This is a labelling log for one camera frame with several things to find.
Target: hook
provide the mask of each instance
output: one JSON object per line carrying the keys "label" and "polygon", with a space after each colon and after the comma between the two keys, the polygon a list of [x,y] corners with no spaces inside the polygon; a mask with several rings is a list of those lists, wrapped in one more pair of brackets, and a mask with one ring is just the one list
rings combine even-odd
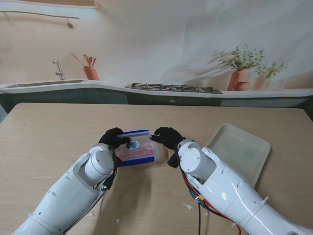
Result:
{"label": "hook", "polygon": [[8,19],[8,22],[10,25],[15,26],[14,22],[12,20],[10,20],[10,18],[8,17],[8,15],[5,13],[5,11],[3,12],[6,16],[6,18]]}
{"label": "hook", "polygon": [[67,19],[67,25],[68,25],[68,27],[73,28],[74,26],[69,22],[67,16],[65,16],[65,18]]}

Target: red wire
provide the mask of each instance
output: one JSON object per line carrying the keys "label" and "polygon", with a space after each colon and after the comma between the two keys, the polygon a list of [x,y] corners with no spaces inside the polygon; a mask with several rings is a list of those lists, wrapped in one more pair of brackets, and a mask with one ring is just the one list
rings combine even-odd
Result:
{"label": "red wire", "polygon": [[[194,187],[192,187],[191,184],[190,184],[187,180],[184,179],[184,182],[199,196],[200,193],[199,193]],[[231,219],[228,218],[227,216],[225,216],[225,215],[223,215],[222,213],[220,213],[217,209],[215,209],[215,207],[213,207],[205,198],[204,198],[204,201],[205,201],[206,204],[208,204],[208,205],[209,205],[213,210],[215,210],[217,213],[219,213],[220,215],[224,216],[226,219],[230,220],[231,222],[235,223],[233,220],[231,220]],[[236,226],[237,226],[237,229],[238,229],[238,235],[241,235],[241,229],[240,229],[239,225],[236,224]]]}

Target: wooden table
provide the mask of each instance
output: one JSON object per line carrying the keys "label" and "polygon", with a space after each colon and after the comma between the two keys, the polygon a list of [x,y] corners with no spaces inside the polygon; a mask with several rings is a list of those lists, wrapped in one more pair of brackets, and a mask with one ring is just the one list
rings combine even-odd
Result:
{"label": "wooden table", "polygon": [[[270,143],[256,189],[287,219],[313,228],[313,123],[303,110],[24,103],[0,124],[0,234],[11,234],[108,129],[171,126],[204,145],[222,123]],[[91,211],[94,215],[68,234],[195,235],[196,206],[178,169],[165,163],[124,167],[102,204]],[[237,234],[230,222],[206,216],[203,209],[201,215],[203,235]]]}

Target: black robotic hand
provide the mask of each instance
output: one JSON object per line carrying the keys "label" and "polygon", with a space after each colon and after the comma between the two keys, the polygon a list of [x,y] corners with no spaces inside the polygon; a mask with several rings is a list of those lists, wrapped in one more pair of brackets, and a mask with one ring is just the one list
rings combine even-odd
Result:
{"label": "black robotic hand", "polygon": [[155,135],[152,135],[150,139],[157,143],[163,144],[169,149],[174,149],[176,145],[185,138],[182,137],[181,134],[172,127],[160,127],[155,131]]}
{"label": "black robotic hand", "polygon": [[106,131],[106,133],[101,137],[99,143],[105,143],[117,149],[121,144],[125,144],[131,141],[130,138],[119,138],[117,135],[121,135],[123,131],[117,127]]}

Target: white wall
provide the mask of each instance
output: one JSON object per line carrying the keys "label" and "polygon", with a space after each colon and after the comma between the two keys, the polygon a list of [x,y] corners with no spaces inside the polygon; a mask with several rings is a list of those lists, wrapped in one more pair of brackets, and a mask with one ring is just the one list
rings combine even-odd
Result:
{"label": "white wall", "polygon": [[0,13],[0,83],[85,79],[71,52],[97,58],[101,80],[214,86],[225,90],[232,71],[217,52],[249,44],[268,63],[291,59],[275,80],[286,88],[313,87],[312,0],[100,0],[98,9],[0,2],[0,10],[80,17]]}
{"label": "white wall", "polygon": [[115,83],[159,81],[181,61],[186,21],[205,11],[204,0],[100,0],[98,9],[0,2],[1,10],[79,17],[70,20],[0,13],[0,82],[58,79],[59,60],[66,79],[86,76],[71,56],[97,58],[102,80]]}

